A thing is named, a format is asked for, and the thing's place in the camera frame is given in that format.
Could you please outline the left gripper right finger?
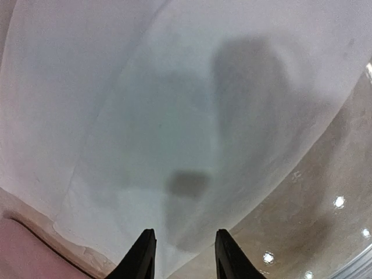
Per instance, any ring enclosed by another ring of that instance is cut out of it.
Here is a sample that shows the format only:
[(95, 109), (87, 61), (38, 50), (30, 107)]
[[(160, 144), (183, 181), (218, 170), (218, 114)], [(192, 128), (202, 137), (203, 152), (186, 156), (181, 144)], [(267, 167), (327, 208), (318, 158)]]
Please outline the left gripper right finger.
[(214, 249), (218, 279), (263, 279), (226, 229), (217, 231)]

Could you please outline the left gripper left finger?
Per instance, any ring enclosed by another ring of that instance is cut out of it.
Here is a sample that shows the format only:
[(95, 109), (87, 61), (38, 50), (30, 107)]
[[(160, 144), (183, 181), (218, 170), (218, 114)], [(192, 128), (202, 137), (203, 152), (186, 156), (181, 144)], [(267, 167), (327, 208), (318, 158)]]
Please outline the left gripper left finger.
[(145, 229), (106, 279), (154, 279), (156, 242), (155, 230)]

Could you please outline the white t-shirt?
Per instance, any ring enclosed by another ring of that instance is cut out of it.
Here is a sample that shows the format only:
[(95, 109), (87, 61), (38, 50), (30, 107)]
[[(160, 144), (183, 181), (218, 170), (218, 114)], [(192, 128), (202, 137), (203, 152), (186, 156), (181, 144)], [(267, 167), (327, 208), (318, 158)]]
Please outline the white t-shirt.
[(371, 57), (370, 1), (2, 1), (1, 188), (156, 278), (304, 157)]

